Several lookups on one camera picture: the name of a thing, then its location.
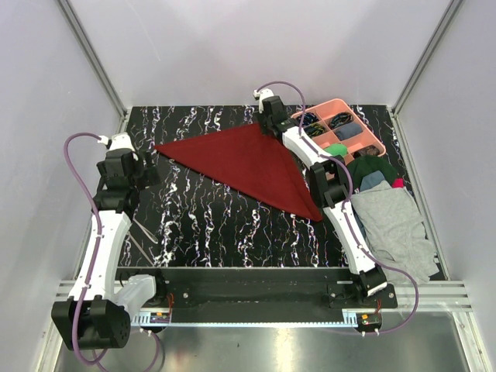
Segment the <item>red cloth napkin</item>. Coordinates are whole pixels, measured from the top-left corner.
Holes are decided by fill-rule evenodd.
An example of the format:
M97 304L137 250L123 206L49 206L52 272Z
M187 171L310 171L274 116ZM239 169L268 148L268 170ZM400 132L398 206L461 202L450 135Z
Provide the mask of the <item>red cloth napkin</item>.
M156 145L155 150L259 202L322 221L290 151L257 124Z

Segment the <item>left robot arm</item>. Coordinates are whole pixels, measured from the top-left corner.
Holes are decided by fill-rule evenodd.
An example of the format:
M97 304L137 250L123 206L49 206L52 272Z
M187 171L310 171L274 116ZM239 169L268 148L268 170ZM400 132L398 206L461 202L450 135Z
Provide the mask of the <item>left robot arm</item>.
M120 290L115 289L120 252L140 192L155 181L150 156L139 153L127 133L94 138L106 153L97 164L96 193L86 185L81 187L90 201L91 233L67 300L55 302L51 310L65 346L75 353L124 347L131 321L145 303L157 307L167 299L166 286L149 274L137 274Z

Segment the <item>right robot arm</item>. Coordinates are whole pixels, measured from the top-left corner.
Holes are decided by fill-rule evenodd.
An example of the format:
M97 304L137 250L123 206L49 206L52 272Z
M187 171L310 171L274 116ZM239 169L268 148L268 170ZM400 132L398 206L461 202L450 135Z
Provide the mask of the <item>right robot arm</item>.
M353 182L342 157L324 151L303 130L302 123L290 117L281 98L264 85L253 91L258 101L257 117L265 134L275 136L308 169L308 186L315 205L332 223L346 253L355 285L352 298L369 307L388 283L363 237L351 203Z

